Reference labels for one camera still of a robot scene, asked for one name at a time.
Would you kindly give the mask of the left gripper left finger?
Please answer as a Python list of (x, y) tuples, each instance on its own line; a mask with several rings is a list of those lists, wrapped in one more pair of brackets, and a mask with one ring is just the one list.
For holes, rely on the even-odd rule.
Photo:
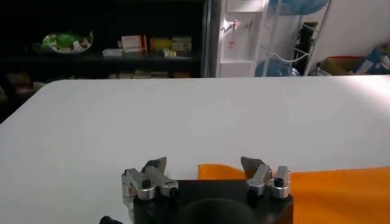
[(165, 175), (167, 157), (149, 160), (141, 170), (126, 169), (121, 175), (122, 200), (129, 213), (134, 212), (134, 199), (151, 200), (158, 195), (175, 198), (179, 182)]

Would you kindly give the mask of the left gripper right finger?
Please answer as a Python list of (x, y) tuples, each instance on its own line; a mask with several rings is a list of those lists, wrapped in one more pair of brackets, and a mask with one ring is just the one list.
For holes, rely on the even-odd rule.
[(277, 200), (285, 200), (290, 195), (291, 172), (286, 166), (278, 166), (276, 174), (261, 159), (242, 156), (241, 165), (247, 177), (246, 185), (252, 198), (269, 194)]

